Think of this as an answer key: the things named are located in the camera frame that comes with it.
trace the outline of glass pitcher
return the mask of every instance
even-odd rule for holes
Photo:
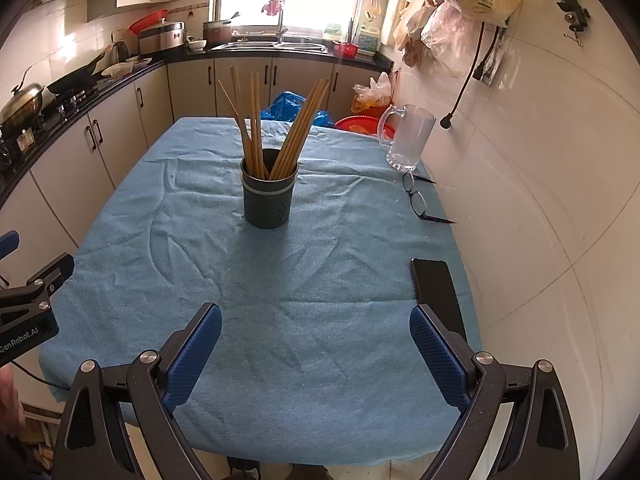
[[[384,133],[385,121],[391,114],[400,116],[393,140],[386,138]],[[405,105],[398,108],[391,105],[387,108],[378,123],[378,140],[381,146],[389,147],[386,154],[389,165],[399,171],[415,170],[435,123],[433,114],[417,106]]]

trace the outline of black countertop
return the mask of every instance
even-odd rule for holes
[[[380,72],[390,72],[393,62],[380,54],[375,56],[356,56],[354,59],[347,59],[336,56],[332,53],[321,54],[318,52],[292,52],[289,50],[199,50],[191,51],[186,46],[173,48],[163,53],[154,54],[152,62],[138,72],[133,72],[123,78],[114,81],[112,84],[102,88],[98,93],[89,97],[78,107],[73,114],[66,118],[62,124],[46,130],[46,132],[36,139],[34,145],[23,155],[22,160],[3,171],[0,174],[0,207],[9,197],[20,179],[31,169],[40,156],[47,151],[56,139],[66,132],[77,120],[91,111],[97,104],[107,97],[116,93],[121,88],[135,81],[139,77],[152,72],[168,63],[176,63],[195,59],[212,59],[216,57],[289,57],[295,59],[320,60],[330,63],[344,64],[369,70],[379,70]]]

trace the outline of smartphone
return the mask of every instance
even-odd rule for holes
[[[410,267],[418,304],[429,305],[448,330],[459,333],[466,341],[465,325],[447,263],[412,258]]]

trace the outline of black eyeglasses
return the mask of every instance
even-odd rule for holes
[[[407,171],[402,176],[402,186],[404,187],[404,190],[409,194],[411,209],[413,209],[414,213],[418,215],[418,218],[420,218],[421,220],[428,220],[429,222],[438,222],[440,224],[455,224],[455,222],[451,220],[438,218],[436,216],[429,216],[426,214],[427,203],[425,202],[422,193],[420,191],[414,191],[416,180],[429,182],[430,184],[435,184],[435,182],[425,176],[414,175],[411,171]]]

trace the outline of gray utensil holder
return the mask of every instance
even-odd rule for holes
[[[267,170],[271,171],[280,150],[263,148],[262,156]],[[298,176],[298,164],[292,175],[281,180],[260,180],[246,172],[244,158],[240,163],[242,191],[244,192],[244,217],[249,224],[260,229],[273,229],[286,224],[291,210],[293,186]]]

